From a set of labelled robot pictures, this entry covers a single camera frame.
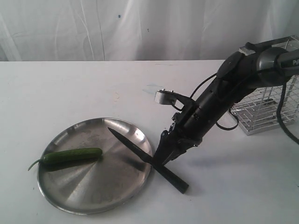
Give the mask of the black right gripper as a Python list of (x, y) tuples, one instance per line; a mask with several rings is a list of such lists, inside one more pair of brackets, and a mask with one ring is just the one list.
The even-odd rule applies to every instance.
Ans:
[(183, 119), (175, 122), (174, 128), (163, 131), (153, 161), (157, 164), (177, 159), (192, 147), (197, 147), (204, 135), (216, 124), (224, 114), (224, 102), (208, 100), (192, 112), (184, 115)]

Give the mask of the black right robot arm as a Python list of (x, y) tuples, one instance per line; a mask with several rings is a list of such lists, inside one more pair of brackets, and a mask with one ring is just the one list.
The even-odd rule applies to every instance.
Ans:
[(154, 154), (157, 163), (165, 165), (188, 149), (197, 147), (223, 114), (255, 89), (283, 85), (299, 73), (297, 49), (287, 51), (280, 47), (248, 46), (254, 53), (233, 53), (196, 100), (172, 91), (156, 92), (155, 98), (162, 105), (174, 106), (176, 101), (183, 104), (173, 115), (169, 130), (161, 134)]

